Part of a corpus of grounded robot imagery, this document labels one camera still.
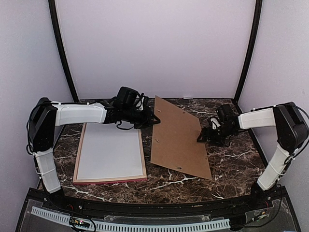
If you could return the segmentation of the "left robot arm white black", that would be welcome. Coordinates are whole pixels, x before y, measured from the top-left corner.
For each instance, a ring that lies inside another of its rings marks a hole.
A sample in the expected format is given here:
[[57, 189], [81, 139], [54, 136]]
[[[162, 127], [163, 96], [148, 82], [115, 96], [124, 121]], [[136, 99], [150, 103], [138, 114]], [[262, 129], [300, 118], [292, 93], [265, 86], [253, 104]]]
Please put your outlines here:
[[32, 109], [26, 129], [27, 152], [34, 157], [36, 172], [42, 179], [44, 189], [51, 194], [49, 203], [58, 211], [68, 207], [68, 199], [58, 191], [61, 184], [54, 162], [55, 128], [68, 124], [99, 123], [132, 124], [134, 129], [144, 129], [159, 124], [161, 120], [148, 106], [149, 98], [113, 97], [108, 101], [95, 103], [63, 103], [41, 98]]

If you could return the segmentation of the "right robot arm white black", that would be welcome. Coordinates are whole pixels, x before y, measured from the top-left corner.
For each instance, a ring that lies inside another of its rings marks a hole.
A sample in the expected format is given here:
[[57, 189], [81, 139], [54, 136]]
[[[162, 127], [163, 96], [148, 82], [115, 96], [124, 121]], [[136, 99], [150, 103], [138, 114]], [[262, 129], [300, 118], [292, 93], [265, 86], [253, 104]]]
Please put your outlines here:
[[309, 145], [309, 115], [292, 101], [241, 114], [235, 114], [231, 106], [225, 104], [218, 107], [216, 113], [208, 118], [209, 125], [201, 129], [197, 142], [229, 146], [229, 139], [242, 132], [256, 128], [274, 130], [273, 154], [268, 157], [265, 170], [252, 184], [246, 200], [246, 205], [256, 210], [286, 174], [293, 160]]

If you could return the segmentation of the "brown cardboard backing board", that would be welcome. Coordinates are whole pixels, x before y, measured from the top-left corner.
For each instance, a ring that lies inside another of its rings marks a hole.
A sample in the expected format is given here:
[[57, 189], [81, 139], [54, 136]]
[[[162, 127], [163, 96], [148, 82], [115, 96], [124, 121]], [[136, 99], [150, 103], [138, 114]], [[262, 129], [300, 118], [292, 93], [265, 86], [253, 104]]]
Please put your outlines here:
[[153, 126], [151, 163], [211, 180], [204, 143], [198, 143], [199, 119], [158, 96], [154, 113], [161, 122]]

